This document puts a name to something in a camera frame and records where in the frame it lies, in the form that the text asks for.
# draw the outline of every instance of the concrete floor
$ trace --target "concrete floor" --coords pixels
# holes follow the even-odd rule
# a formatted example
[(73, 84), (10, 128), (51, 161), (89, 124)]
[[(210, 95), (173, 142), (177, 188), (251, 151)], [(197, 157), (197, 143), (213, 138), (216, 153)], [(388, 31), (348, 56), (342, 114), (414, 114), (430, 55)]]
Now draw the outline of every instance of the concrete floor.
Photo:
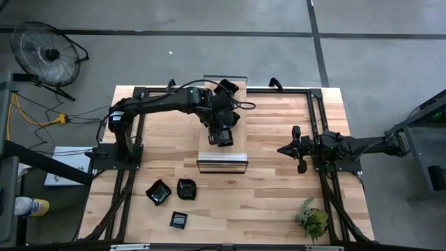
[[(314, 7), (320, 32), (446, 33), (446, 4), (441, 0), (314, 0)], [(27, 20), (81, 29), (311, 31), (305, 0), (14, 0), (0, 13), (3, 26)], [(166, 84), (171, 78), (183, 83), (205, 74), (246, 75), (249, 85), (264, 86), (277, 77), (285, 86), (321, 86), (311, 38), (70, 37), (90, 52), (91, 60), (82, 64), (77, 81), (65, 89), (78, 99), (60, 108), (67, 113), (108, 105), (118, 84)], [(341, 88), (354, 137), (381, 134), (446, 87), (446, 40), (322, 39), (321, 43), (330, 86)], [(10, 34), (0, 34), (0, 70), (21, 72), (9, 44)], [(56, 104), (46, 91), (29, 85), (21, 89), (24, 96), (44, 105)], [(25, 111), (45, 119), (44, 109), (22, 102)], [(105, 112), (89, 117), (102, 118)], [(24, 146), (38, 142), (35, 128), (17, 113), (12, 123), (21, 125), (12, 131), (14, 142)], [(63, 125), (48, 130), (58, 146), (91, 146), (96, 129), (96, 125)], [(411, 156), (366, 155), (361, 162), (376, 240), (446, 250), (446, 203), (406, 203), (407, 196), (422, 189)], [(45, 174), (35, 173), (29, 189), (38, 194)], [(82, 209), (73, 206), (36, 220), (28, 241), (70, 241)], [(57, 231), (50, 230), (54, 225)]]

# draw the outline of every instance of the potted plant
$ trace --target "potted plant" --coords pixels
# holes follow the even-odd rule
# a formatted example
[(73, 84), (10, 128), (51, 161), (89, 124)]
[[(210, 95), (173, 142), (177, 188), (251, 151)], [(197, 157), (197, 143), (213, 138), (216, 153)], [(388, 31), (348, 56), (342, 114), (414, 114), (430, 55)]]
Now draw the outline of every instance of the potted plant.
[(302, 212), (297, 213), (295, 218), (300, 221), (300, 226), (305, 229), (305, 237), (309, 234), (314, 243), (314, 240), (317, 241), (319, 237), (324, 235), (328, 215), (326, 212), (320, 211), (317, 208), (309, 207), (313, 199), (313, 197), (310, 197), (304, 201), (302, 204)]

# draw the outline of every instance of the wooden tabletop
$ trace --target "wooden tabletop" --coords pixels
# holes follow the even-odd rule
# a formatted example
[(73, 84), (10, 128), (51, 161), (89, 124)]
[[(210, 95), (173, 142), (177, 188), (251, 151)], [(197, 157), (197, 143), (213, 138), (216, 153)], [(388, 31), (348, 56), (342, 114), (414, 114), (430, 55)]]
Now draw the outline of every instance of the wooden tabletop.
[[(113, 104), (131, 97), (135, 86), (117, 86)], [(349, 135), (346, 113), (338, 88), (322, 88), (325, 112), (331, 131)], [(249, 166), (243, 174), (200, 174), (196, 159), (198, 118), (180, 112), (146, 115), (144, 154), (137, 172), (126, 242), (142, 243), (311, 243), (298, 226), (294, 215), (309, 196), (312, 208), (323, 209), (318, 174), (308, 160), (308, 171), (298, 174), (297, 161), (276, 152), (289, 144), (291, 128), (300, 126), (302, 135), (310, 135), (307, 99), (300, 94), (250, 94), (247, 101), (257, 108), (247, 111), (247, 146)], [(318, 127), (319, 111), (315, 103)], [(104, 142), (115, 142), (106, 130)], [(110, 207), (116, 171), (105, 171), (91, 186), (79, 237), (88, 235)], [(145, 191), (158, 179), (173, 191), (160, 206)], [(185, 201), (176, 194), (179, 178), (190, 178), (198, 187), (197, 198)], [(362, 186), (349, 173), (340, 173), (344, 207), (362, 232), (373, 239)], [(184, 230), (169, 227), (173, 211), (188, 214)], [(333, 213), (340, 237), (339, 218)], [(121, 211), (117, 213), (116, 235)], [(328, 235), (318, 243), (328, 243)]]

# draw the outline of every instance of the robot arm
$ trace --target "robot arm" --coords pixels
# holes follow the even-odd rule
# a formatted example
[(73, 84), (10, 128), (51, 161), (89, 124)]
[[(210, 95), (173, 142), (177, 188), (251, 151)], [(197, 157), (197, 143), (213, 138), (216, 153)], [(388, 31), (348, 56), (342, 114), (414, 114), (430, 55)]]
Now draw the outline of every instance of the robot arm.
[(199, 87), (179, 88), (161, 96), (124, 98), (109, 108), (109, 129), (116, 136), (115, 156), (117, 161), (132, 161), (133, 143), (127, 130), (133, 118), (140, 114), (178, 110), (196, 114), (209, 131), (209, 144), (230, 146), (233, 144), (230, 128), (240, 118), (233, 106), (235, 84), (223, 80), (213, 95), (210, 89)]
[(404, 157), (409, 153), (406, 141), (396, 133), (384, 137), (356, 139), (342, 136), (338, 132), (323, 132), (311, 140), (309, 136), (300, 136), (299, 126), (293, 126), (293, 141), (277, 149), (277, 152), (299, 160), (298, 172), (307, 171), (306, 155), (317, 157), (322, 162), (334, 164), (337, 160), (351, 158), (357, 161), (365, 153), (385, 153)]

